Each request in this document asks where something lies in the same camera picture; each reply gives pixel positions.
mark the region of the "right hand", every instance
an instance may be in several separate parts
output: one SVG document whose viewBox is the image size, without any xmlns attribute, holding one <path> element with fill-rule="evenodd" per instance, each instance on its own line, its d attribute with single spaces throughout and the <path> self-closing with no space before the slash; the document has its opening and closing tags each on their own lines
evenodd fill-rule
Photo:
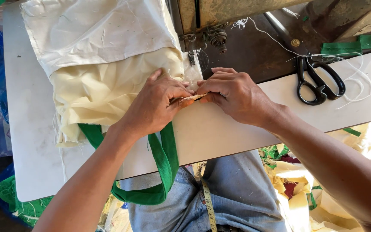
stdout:
<svg viewBox="0 0 371 232">
<path fill-rule="evenodd" d="M 273 124 L 284 110 L 285 106 L 271 101 L 247 73 L 228 68 L 211 70 L 213 76 L 197 82 L 199 89 L 196 94 L 209 92 L 200 99 L 200 103 L 216 103 L 237 122 L 262 128 Z"/>
</svg>

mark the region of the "white table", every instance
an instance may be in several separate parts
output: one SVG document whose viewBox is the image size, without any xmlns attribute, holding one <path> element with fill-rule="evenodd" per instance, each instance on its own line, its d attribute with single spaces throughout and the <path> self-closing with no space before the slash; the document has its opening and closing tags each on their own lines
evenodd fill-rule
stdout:
<svg viewBox="0 0 371 232">
<path fill-rule="evenodd" d="M 36 60 L 19 3 L 8 5 L 3 12 L 4 56 L 17 195 L 20 201 L 30 201 L 56 194 L 94 149 L 89 144 L 63 149 L 63 173 L 60 151 L 54 144 L 53 88 Z M 351 63 L 357 66 L 361 59 L 353 58 Z M 331 66 L 344 78 L 355 72 L 345 61 Z M 371 77 L 371 54 L 364 55 L 362 70 Z M 368 84 L 362 82 L 365 85 L 362 96 L 366 96 Z M 371 97 L 338 110 L 336 108 L 346 103 L 343 98 L 311 107 L 298 100 L 296 86 L 296 75 L 260 84 L 271 100 L 291 107 L 302 119 L 322 131 L 371 121 Z M 346 82 L 346 86 L 349 97 L 360 91 L 353 82 Z M 197 102 L 181 110 L 173 126 L 180 165 L 279 143 L 263 129 L 235 122 L 214 104 Z M 124 160 L 117 179 L 155 171 L 157 167 L 147 149 L 147 138 L 142 138 Z"/>
</svg>

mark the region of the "forearm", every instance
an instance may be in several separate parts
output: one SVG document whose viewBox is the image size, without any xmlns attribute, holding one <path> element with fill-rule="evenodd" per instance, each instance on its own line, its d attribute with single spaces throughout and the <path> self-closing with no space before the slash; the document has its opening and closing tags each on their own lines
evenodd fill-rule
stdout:
<svg viewBox="0 0 371 232">
<path fill-rule="evenodd" d="M 116 174 L 136 138 L 113 125 L 49 203 L 34 231 L 95 231 Z"/>
<path fill-rule="evenodd" d="M 371 161 L 307 124 L 288 108 L 266 129 L 275 134 L 337 202 L 371 225 Z"/>
</svg>

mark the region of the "left hand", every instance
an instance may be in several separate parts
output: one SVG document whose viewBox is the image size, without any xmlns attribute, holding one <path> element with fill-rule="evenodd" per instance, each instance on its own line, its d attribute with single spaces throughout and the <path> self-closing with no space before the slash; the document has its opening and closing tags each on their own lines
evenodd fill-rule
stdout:
<svg viewBox="0 0 371 232">
<path fill-rule="evenodd" d="M 194 94 L 186 89 L 188 82 L 179 82 L 168 76 L 157 80 L 161 72 L 162 69 L 158 69 L 151 74 L 123 118 L 112 127 L 129 130 L 139 139 L 161 131 L 180 109 L 194 102 L 182 99 Z M 179 99 L 170 103 L 173 98 Z"/>
</svg>

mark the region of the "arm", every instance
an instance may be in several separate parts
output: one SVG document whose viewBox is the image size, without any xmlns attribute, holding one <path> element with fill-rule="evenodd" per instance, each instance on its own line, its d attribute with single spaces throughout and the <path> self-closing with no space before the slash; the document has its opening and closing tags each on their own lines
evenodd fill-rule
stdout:
<svg viewBox="0 0 371 232">
<path fill-rule="evenodd" d="M 124 117 L 112 125 L 103 142 L 49 203 L 33 231 L 95 231 L 111 186 L 124 158 L 134 143 L 147 134 L 162 130 L 193 100 L 170 99 L 192 96 L 178 82 L 155 71 Z"/>
<path fill-rule="evenodd" d="M 213 102 L 240 123 L 262 127 L 296 155 L 322 187 L 371 231 L 371 161 L 272 102 L 246 73 L 214 68 L 198 83 L 200 103 Z"/>
</svg>

